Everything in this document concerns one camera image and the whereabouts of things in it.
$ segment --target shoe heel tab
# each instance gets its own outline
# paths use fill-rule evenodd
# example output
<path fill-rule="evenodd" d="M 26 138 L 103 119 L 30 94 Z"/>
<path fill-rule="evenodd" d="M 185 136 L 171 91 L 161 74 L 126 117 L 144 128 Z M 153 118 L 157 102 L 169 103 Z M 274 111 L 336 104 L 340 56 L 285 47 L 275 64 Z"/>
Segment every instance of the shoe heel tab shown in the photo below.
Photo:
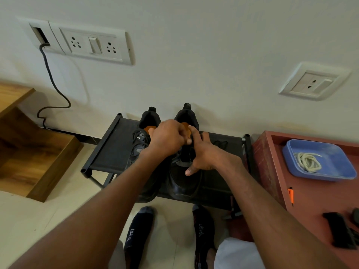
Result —
<path fill-rule="evenodd" d="M 185 105 L 183 106 L 183 109 L 191 110 L 191 104 L 190 103 L 185 103 Z"/>

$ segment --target black cable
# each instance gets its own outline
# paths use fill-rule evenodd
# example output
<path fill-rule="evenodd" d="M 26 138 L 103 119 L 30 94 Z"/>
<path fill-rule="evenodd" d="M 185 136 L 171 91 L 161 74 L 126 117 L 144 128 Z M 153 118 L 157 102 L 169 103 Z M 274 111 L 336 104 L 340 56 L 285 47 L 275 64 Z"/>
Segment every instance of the black cable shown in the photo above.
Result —
<path fill-rule="evenodd" d="M 44 108 L 41 108 L 38 112 L 37 112 L 37 117 L 39 119 L 43 119 L 42 121 L 42 126 L 44 127 L 44 129 L 48 129 L 46 126 L 45 126 L 45 121 L 46 121 L 46 117 L 40 117 L 40 113 L 44 110 L 44 109 L 67 109 L 67 108 L 70 108 L 71 107 L 71 102 L 69 101 L 69 99 L 67 99 L 67 97 L 65 95 L 62 94 L 62 92 L 59 91 L 59 89 L 56 87 L 56 84 L 55 82 L 53 81 L 53 78 L 52 78 L 52 74 L 51 74 L 51 71 L 50 71 L 50 68 L 48 66 L 48 63 L 47 63 L 47 58 L 46 58 L 46 55 L 43 51 L 43 48 L 45 46 L 50 46 L 50 44 L 48 43 L 43 43 L 42 45 L 40 45 L 40 52 L 42 53 L 42 56 L 44 58 L 44 62 L 45 62 L 45 66 L 46 66 L 46 69 L 47 69 L 47 72 L 48 72 L 48 75 L 50 77 L 50 80 L 51 80 L 51 83 L 53 85 L 53 87 L 55 88 L 55 90 L 63 97 L 66 99 L 66 101 L 69 103 L 68 106 L 46 106 Z"/>

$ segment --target white pants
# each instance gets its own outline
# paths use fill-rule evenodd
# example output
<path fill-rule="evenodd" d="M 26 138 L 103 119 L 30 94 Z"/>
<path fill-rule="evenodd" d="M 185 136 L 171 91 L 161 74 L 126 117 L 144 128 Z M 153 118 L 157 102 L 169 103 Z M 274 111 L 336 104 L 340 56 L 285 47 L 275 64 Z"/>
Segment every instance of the white pants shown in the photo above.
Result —
<path fill-rule="evenodd" d="M 218 247 L 214 260 L 215 269 L 265 269 L 257 247 L 253 242 L 235 238 L 225 239 Z M 108 269 L 126 269 L 123 244 L 118 242 Z"/>

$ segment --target black shoe rack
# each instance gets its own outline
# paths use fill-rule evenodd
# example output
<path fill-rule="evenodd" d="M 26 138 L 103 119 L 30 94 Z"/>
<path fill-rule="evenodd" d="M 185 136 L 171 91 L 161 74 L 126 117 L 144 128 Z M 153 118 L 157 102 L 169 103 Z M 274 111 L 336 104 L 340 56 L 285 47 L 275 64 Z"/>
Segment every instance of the black shoe rack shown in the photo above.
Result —
<path fill-rule="evenodd" d="M 138 121 L 125 119 L 121 113 L 116 116 L 81 169 L 81 173 L 85 178 L 92 180 L 103 189 L 113 180 L 115 175 L 119 175 L 125 170 L 132 149 L 132 132 L 137 128 L 137 124 Z M 248 134 L 242 138 L 215 133 L 209 133 L 209 136 L 213 144 L 241 157 L 243 162 L 246 163 L 249 173 L 254 175 L 252 144 Z M 103 185 L 92 176 L 93 170 L 108 173 Z M 157 196 L 173 199 L 168 194 L 165 177 Z M 233 207 L 236 207 L 236 204 L 231 202 L 231 200 L 234 200 L 232 196 L 231 190 L 222 176 L 216 170 L 210 170 L 204 171 L 197 194 L 188 202 L 230 211 Z"/>

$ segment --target blue container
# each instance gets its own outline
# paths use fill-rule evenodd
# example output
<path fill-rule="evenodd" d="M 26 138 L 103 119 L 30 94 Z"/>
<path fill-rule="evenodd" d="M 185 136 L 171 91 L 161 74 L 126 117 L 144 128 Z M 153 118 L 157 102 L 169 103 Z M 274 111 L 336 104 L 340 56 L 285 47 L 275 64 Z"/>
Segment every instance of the blue container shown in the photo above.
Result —
<path fill-rule="evenodd" d="M 316 173 L 303 170 L 297 163 L 294 153 L 315 153 L 322 168 Z M 283 155 L 290 173 L 294 176 L 312 179 L 340 181 L 357 177 L 357 172 L 343 150 L 331 143 L 309 140 L 289 140 L 283 148 Z"/>

